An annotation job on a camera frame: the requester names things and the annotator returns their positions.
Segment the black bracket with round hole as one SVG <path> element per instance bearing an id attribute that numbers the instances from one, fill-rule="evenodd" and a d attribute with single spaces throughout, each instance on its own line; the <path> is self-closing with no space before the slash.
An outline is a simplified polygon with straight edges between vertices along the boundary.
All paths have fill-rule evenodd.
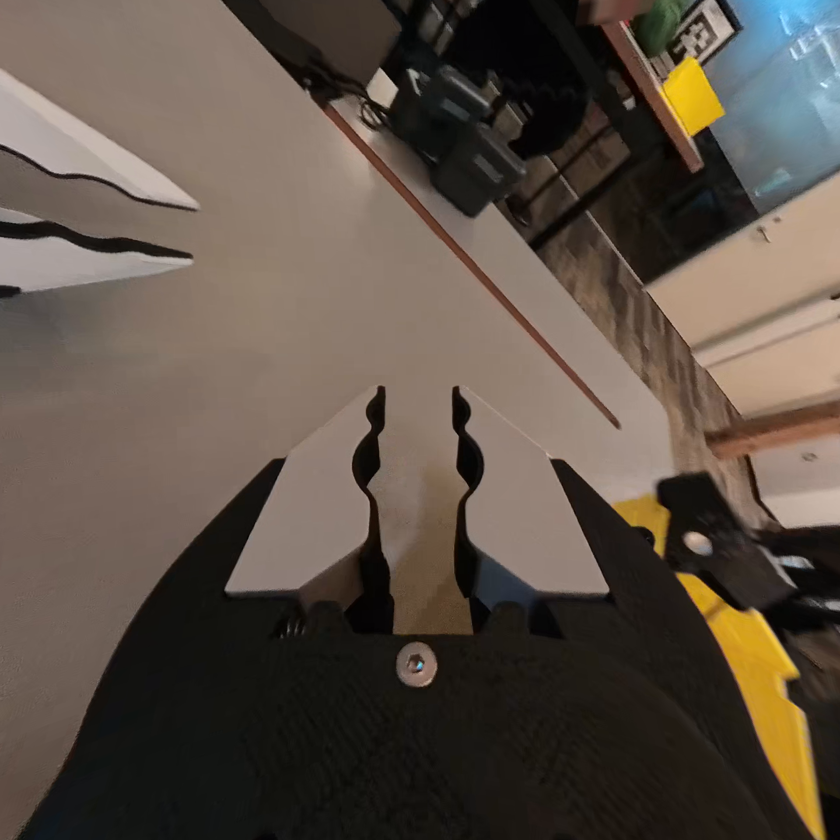
<path id="1" fill-rule="evenodd" d="M 657 500 L 669 513 L 665 560 L 674 571 L 701 578 L 740 610 L 764 611 L 797 595 L 707 472 L 661 480 Z"/>

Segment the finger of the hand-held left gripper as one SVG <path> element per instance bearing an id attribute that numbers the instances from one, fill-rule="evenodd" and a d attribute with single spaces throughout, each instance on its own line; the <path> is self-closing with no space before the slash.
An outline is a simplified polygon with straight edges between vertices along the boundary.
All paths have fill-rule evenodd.
<path id="1" fill-rule="evenodd" d="M 1 210 L 1 296 L 152 277 L 193 264 L 181 250 L 124 237 L 93 237 Z"/>
<path id="2" fill-rule="evenodd" d="M 1 146 L 54 177 L 108 184 L 140 203 L 199 209 L 196 199 L 151 164 L 5 70 Z"/>

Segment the wooden post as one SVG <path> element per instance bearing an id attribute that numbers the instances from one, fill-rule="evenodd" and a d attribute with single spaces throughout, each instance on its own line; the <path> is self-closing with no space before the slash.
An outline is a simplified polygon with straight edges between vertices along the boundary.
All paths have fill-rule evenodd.
<path id="1" fill-rule="evenodd" d="M 839 401 L 834 400 L 743 419 L 705 433 L 705 442 L 714 456 L 727 460 L 838 434 Z"/>

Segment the large yellow plastic bin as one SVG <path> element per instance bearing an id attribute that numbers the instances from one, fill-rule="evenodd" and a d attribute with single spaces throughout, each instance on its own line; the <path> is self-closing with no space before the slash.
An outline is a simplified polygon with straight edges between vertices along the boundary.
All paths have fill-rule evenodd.
<path id="1" fill-rule="evenodd" d="M 627 523 L 652 533 L 654 550 L 663 559 L 671 526 L 679 531 L 676 547 L 689 549 L 693 560 L 712 560 L 711 550 L 718 546 L 734 548 L 734 538 L 746 537 L 737 521 L 733 528 L 714 514 L 710 521 L 707 518 L 708 524 L 701 519 L 702 524 L 682 529 L 677 514 L 649 494 L 612 506 Z M 696 532 L 708 540 L 709 554 L 692 552 L 684 542 L 685 532 Z M 827 838 L 809 723 L 789 694 L 789 684 L 800 677 L 799 670 L 757 610 L 729 605 L 699 577 L 699 572 L 678 571 L 676 575 L 728 661 L 761 747 L 784 792 L 814 838 Z"/>

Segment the long desk with black legs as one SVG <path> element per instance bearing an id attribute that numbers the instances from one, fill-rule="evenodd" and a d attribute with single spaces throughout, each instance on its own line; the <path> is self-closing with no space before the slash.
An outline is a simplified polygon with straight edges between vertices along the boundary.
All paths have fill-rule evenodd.
<path id="1" fill-rule="evenodd" d="M 699 173 L 705 163 L 696 142 L 667 100 L 662 83 L 627 24 L 603 24 L 600 29 L 625 70 L 630 88 L 636 95 L 637 104 L 633 109 L 623 105 L 575 26 L 563 15 L 557 4 L 548 1 L 531 2 L 531 6 L 586 82 L 593 99 L 627 150 L 626 158 L 608 175 L 578 196 L 572 205 L 530 238 L 528 245 L 531 251 L 538 253 L 578 218 L 587 214 L 630 173 L 666 148 L 675 151 L 692 174 Z"/>

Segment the black hard case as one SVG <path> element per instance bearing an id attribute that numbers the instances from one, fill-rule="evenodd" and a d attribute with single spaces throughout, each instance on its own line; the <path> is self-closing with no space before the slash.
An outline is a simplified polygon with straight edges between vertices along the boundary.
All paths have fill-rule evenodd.
<path id="1" fill-rule="evenodd" d="M 443 65 L 428 75 L 404 71 L 388 109 L 391 131 L 419 154 L 436 163 L 455 145 L 459 135 L 490 113 L 490 101 L 467 77 Z"/>
<path id="2" fill-rule="evenodd" d="M 508 196 L 527 172 L 504 138 L 484 123 L 464 127 L 433 166 L 435 191 L 469 218 Z"/>

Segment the framed printed tag sign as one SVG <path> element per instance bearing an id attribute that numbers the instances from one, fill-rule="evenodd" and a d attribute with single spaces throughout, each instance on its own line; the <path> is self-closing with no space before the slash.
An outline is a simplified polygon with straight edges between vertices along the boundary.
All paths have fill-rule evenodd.
<path id="1" fill-rule="evenodd" d="M 694 2 L 682 17 L 663 54 L 669 70 L 692 58 L 706 64 L 742 32 L 743 26 L 727 1 Z"/>

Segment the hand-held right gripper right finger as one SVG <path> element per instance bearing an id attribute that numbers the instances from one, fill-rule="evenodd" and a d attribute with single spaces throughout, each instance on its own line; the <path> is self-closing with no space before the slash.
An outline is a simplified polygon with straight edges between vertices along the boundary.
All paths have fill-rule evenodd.
<path id="1" fill-rule="evenodd" d="M 451 397 L 458 501 L 455 580 L 469 610 L 602 599 L 608 584 L 551 456 L 470 389 Z"/>

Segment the dark grey equipment box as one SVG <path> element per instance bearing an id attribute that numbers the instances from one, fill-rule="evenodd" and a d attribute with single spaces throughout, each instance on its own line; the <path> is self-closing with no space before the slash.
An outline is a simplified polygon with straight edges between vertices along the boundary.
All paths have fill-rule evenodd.
<path id="1" fill-rule="evenodd" d="M 313 60 L 369 82 L 401 32 L 379 1 L 225 1 L 226 8 L 289 71 Z"/>

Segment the white door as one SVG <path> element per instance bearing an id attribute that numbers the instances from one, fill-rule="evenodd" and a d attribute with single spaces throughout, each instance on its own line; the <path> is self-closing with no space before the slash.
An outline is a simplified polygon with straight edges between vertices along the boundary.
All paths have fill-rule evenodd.
<path id="1" fill-rule="evenodd" d="M 830 399 L 838 392 L 838 302 L 762 318 L 697 346 L 694 358 L 745 416 Z"/>
<path id="2" fill-rule="evenodd" d="M 691 347 L 838 289 L 839 174 L 647 287 Z"/>

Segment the small yellow plastic bin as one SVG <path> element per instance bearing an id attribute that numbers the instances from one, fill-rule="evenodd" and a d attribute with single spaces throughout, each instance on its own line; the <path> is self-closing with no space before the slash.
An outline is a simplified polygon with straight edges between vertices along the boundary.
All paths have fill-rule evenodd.
<path id="1" fill-rule="evenodd" d="M 699 61 L 684 58 L 668 75 L 663 94 L 690 137 L 708 129 L 726 114 Z"/>

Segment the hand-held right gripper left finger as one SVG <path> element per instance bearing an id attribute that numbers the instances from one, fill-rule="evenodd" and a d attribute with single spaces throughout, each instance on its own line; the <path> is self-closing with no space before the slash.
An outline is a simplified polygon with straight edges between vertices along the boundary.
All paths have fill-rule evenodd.
<path id="1" fill-rule="evenodd" d="M 370 484 L 381 468 L 385 388 L 356 396 L 283 459 L 224 592 L 335 602 L 348 618 L 393 618 L 391 572 Z"/>

